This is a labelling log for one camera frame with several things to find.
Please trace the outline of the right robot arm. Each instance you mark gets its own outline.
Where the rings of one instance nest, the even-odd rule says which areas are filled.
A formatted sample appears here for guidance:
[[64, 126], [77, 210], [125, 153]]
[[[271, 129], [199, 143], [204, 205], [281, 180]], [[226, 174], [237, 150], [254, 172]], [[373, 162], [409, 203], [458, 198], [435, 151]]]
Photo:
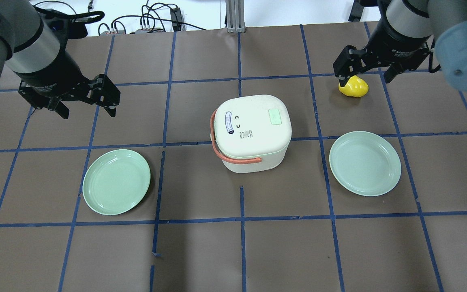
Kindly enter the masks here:
[[415, 71], [436, 58], [446, 82], [467, 92], [467, 0], [361, 0], [378, 7], [381, 18], [367, 45], [345, 46], [332, 67], [339, 85], [371, 69], [386, 68], [384, 81]]

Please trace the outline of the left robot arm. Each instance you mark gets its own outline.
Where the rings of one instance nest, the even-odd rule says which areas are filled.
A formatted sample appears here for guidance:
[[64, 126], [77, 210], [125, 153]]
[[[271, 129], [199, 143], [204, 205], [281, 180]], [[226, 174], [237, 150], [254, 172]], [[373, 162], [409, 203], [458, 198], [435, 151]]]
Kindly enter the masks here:
[[81, 28], [103, 19], [93, 11], [68, 15], [35, 7], [27, 0], [0, 0], [0, 78], [9, 68], [20, 79], [19, 94], [34, 108], [46, 108], [69, 118], [66, 101], [82, 101], [103, 107], [116, 116], [120, 91], [105, 74], [86, 78], [66, 51], [69, 39], [77, 38], [70, 26]]

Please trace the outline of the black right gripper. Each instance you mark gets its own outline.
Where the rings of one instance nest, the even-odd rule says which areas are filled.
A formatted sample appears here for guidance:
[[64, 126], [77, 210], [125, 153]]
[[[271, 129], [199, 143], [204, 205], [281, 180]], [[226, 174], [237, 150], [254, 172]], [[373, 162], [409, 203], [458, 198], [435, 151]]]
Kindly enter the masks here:
[[430, 55], [431, 50], [426, 43], [421, 44], [411, 52], [401, 52], [396, 49], [384, 47], [371, 49], [365, 47], [357, 49], [352, 45], [345, 46], [332, 64], [339, 86], [345, 86], [352, 76], [365, 73], [371, 69], [388, 67], [383, 78], [386, 84], [391, 83], [404, 71], [414, 71]]

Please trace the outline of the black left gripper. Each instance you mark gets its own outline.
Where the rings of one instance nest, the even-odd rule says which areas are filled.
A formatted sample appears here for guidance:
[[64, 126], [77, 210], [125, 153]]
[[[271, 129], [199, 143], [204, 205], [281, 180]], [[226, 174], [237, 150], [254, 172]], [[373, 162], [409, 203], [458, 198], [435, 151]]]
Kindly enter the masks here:
[[93, 79], [81, 73], [62, 73], [57, 77], [45, 73], [19, 73], [18, 76], [21, 79], [18, 93], [34, 109], [46, 108], [66, 120], [70, 110], [64, 103], [82, 101], [103, 107], [111, 118], [116, 116], [121, 92], [106, 74], [96, 75]]

